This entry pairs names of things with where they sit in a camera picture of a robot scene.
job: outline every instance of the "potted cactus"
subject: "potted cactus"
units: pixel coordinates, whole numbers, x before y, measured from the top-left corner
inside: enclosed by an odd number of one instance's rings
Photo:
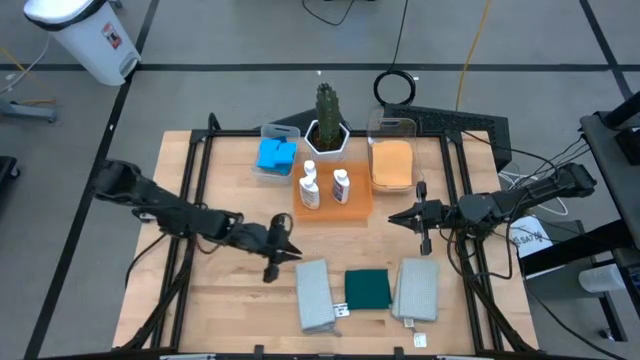
[[[335,90],[327,83],[318,86],[317,120],[313,120],[304,140],[311,148],[314,161],[340,162],[346,157],[349,130],[340,123],[340,106]]]

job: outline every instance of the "white trash can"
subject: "white trash can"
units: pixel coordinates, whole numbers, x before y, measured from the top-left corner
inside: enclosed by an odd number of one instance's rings
[[[122,85],[141,60],[106,0],[29,0],[24,14],[103,84]]]

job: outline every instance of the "yellow cable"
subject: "yellow cable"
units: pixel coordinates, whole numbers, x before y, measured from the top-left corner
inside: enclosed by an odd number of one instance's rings
[[[476,37],[473,39],[473,44],[471,45],[471,49],[469,50],[469,55],[467,55],[467,61],[464,63],[464,67],[462,68],[462,73],[460,73],[460,83],[458,84],[458,96],[456,96],[456,111],[458,111],[458,105],[460,104],[460,94],[462,93],[462,88],[464,86],[464,75],[467,72],[469,63],[471,62],[471,57],[473,56],[473,52],[476,50],[476,45],[478,44],[478,39],[480,38],[480,34],[482,34],[482,30],[484,29],[484,23],[487,20],[487,14],[489,14],[490,7],[491,7],[491,0],[487,0],[487,2],[484,5],[484,11],[482,12],[482,20],[480,20],[480,25],[478,26],[478,32],[476,33]]]
[[[40,86],[40,88],[42,88],[45,92],[49,93],[49,95],[52,95],[53,92],[49,89],[49,87],[47,85],[45,85],[42,81],[40,81],[38,78],[36,78],[36,76],[34,74],[32,74],[31,72],[27,71],[27,69],[25,69],[18,60],[16,60],[15,57],[13,57],[13,55],[11,55],[11,53],[9,52],[9,50],[0,47],[0,52],[2,52],[4,54],[4,56],[7,57],[7,59],[9,59],[15,66],[18,67],[18,69],[22,70],[23,73],[25,73],[25,76],[28,77],[31,81],[33,81],[36,85]],[[48,103],[52,103],[54,104],[56,102],[55,99],[50,99],[50,100],[46,100],[46,101],[42,101],[42,100],[31,100],[32,102],[36,102],[36,103],[43,103],[43,102],[48,102]]]

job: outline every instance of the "green cloth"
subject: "green cloth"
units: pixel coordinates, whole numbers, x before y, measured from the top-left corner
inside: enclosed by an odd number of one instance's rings
[[[387,269],[348,270],[344,292],[349,310],[389,309],[391,287]]]

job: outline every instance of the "gray floor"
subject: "gray floor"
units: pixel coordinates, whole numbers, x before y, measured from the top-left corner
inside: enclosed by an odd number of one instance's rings
[[[118,11],[137,37],[150,0],[124,0]],[[323,16],[337,18],[346,1],[309,0]],[[45,33],[21,14],[22,1],[0,4],[0,46],[29,63]],[[591,0],[620,64],[640,64],[637,18],[632,0]],[[482,13],[481,1],[411,1],[398,63],[464,62]],[[160,0],[142,52],[146,63],[307,64],[386,63],[393,57],[402,2],[358,1],[341,27],[306,14],[297,1]],[[473,59],[483,64],[606,64],[578,0],[495,0]],[[9,63],[0,57],[0,64]],[[73,64],[55,41],[43,63]],[[331,83],[345,118],[364,128],[376,102],[371,93],[379,71],[140,71],[133,78],[110,157],[139,164],[152,174],[162,133],[205,125],[211,111],[227,129],[258,126],[314,106],[315,87]],[[11,72],[0,72],[0,86]],[[418,77],[415,105],[453,109],[458,72],[411,71]],[[93,163],[118,88],[96,83],[84,71],[36,71],[47,85],[24,81],[9,100],[40,99],[53,92],[55,125],[0,119],[0,154],[19,158],[23,176],[0,212],[0,358],[24,354],[71,221]],[[640,74],[625,73],[633,91]],[[402,82],[385,80],[383,96],[400,100]],[[460,110],[509,118],[512,145],[553,156],[577,139],[578,119],[622,101],[610,71],[470,72]],[[594,228],[618,217],[590,155],[580,161],[599,180],[587,199],[567,201],[571,219]],[[520,171],[537,163],[515,155]],[[553,215],[540,212],[549,220]],[[125,209],[94,202],[41,355],[110,348],[139,224]],[[638,358],[639,321],[625,293],[615,294],[631,342],[599,339],[605,326],[594,299],[549,299],[548,304],[579,333],[629,359]],[[542,349],[554,354],[602,357],[564,332],[531,301]]]

